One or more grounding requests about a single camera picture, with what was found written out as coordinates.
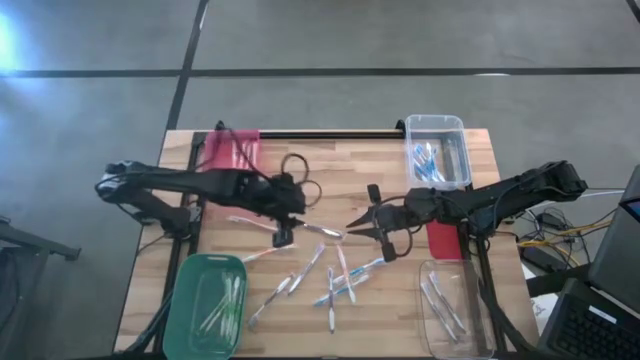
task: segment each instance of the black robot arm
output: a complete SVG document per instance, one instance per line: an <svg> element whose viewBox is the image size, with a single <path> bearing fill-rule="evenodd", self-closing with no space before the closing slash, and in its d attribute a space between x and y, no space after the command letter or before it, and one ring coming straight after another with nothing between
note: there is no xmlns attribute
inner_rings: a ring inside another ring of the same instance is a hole
<svg viewBox="0 0 640 360"><path fill-rule="evenodd" d="M290 215L304 214L306 206L302 188L290 174L267 178L253 170L195 172L121 161L107 165L95 189L108 203L128 204L146 217L157 219L165 232L175 238L190 236L192 212L170 206L150 190L200 195L222 206L240 207L276 220L279 230L273 236L275 247L293 242L292 229L299 221Z"/></svg>
<svg viewBox="0 0 640 360"><path fill-rule="evenodd" d="M389 242L389 232L417 227L433 220L452 225L467 220L471 235L490 236L506 217L543 201L573 201L586 189L587 183L566 161L547 163L472 191L413 188L405 196L382 201L378 186L369 185L369 197L374 205L347 227L371 222L373 228L349 233L379 241L383 256L389 262L398 257L393 244ZM400 198L404 199L401 206L386 203Z"/></svg>

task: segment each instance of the electronic device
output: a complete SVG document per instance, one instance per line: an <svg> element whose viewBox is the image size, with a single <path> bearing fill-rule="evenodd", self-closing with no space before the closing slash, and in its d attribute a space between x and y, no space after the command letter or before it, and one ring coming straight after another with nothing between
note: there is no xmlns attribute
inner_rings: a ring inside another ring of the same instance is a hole
<svg viewBox="0 0 640 360"><path fill-rule="evenodd" d="M640 320L630 312L640 309L638 195L640 166L629 180L586 279L565 283L538 342L542 351L586 359L640 359Z"/></svg>
<svg viewBox="0 0 640 360"><path fill-rule="evenodd" d="M640 359L640 320L578 279L566 282L547 324L542 350L578 359Z"/></svg>
<svg viewBox="0 0 640 360"><path fill-rule="evenodd" d="M640 165L633 170L591 267L591 285L640 313Z"/></svg>

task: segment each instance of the wooden tabletop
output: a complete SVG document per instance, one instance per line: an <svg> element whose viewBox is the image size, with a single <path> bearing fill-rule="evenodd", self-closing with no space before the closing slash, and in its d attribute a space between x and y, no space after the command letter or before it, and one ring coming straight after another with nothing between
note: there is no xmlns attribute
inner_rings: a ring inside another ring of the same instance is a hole
<svg viewBox="0 0 640 360"><path fill-rule="evenodd" d="M167 132L159 166L186 167L193 131ZM467 147L475 187L499 181L489 133L466 130ZM370 205L366 185L380 185L382 197L405 194L407 190L404 142L402 140L261 140L260 167L267 174L280 169L289 152L304 155L311 168L310 179L322 185L322 200L303 217L311 224L335 229L362 215ZM291 163L299 174L299 164ZM155 192L177 206L180 194ZM305 188L308 198L317 190ZM271 244L271 235L251 225L226 220L233 210L207 204L200 253L226 253L244 257ZM140 246L161 235L156 226L146 227ZM299 272L311 258L322 236L298 229L294 250L266 256L247 264L249 293L245 317L257 310L275 287L291 272ZM400 252L407 246L406 233L394 233ZM326 293L327 266L339 272L336 250L330 242L315 267L291 295L277 298L253 331L243 329L237 356L426 356L421 345L422 315L416 301L416 278L420 265L432 259L426 232L415 235L412 252L383 268L374 270L371 280L356 288L357 304L348 296L336 298L336 333L327 331L326 307L311 304ZM171 240L161 240L141 254L135 263L116 349L131 344L158 309L162 297ZM371 239L348 236L343 249L350 268L381 257ZM536 343L538 332L516 245L511 236L491 239L489 259L498 302L525 338Z"/></svg>

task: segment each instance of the red object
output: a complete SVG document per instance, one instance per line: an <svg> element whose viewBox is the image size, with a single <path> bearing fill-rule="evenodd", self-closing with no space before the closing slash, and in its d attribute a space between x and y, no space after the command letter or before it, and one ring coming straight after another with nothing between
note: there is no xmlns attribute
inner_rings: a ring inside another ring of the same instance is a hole
<svg viewBox="0 0 640 360"><path fill-rule="evenodd" d="M260 169L260 132L258 130L234 130L240 146L228 130L212 131L207 135L204 143L204 158L202 171L210 169L251 169L247 159L242 156L244 151L253 165ZM230 215L257 220L258 217L247 210L208 204L207 216L225 218Z"/></svg>
<svg viewBox="0 0 640 360"><path fill-rule="evenodd" d="M427 236L429 237L429 251L434 259L462 259L458 229L455 226L432 221L427 224Z"/></svg>
<svg viewBox="0 0 640 360"><path fill-rule="evenodd" d="M250 169L240 148L256 168L260 168L260 132L258 130L238 130L233 132L240 147L227 130L212 131L204 143L203 170L209 169Z"/></svg>

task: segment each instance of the clear plastic container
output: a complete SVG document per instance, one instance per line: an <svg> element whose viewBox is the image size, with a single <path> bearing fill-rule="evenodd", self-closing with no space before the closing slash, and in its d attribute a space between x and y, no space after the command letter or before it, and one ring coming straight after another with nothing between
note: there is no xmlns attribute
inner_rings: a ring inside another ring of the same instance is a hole
<svg viewBox="0 0 640 360"><path fill-rule="evenodd" d="M420 266L418 279L425 350L439 359L491 358L491 318L478 292L473 263L428 260Z"/></svg>
<svg viewBox="0 0 640 360"><path fill-rule="evenodd" d="M405 126L409 188L455 190L471 183L462 120L451 115L411 115Z"/></svg>

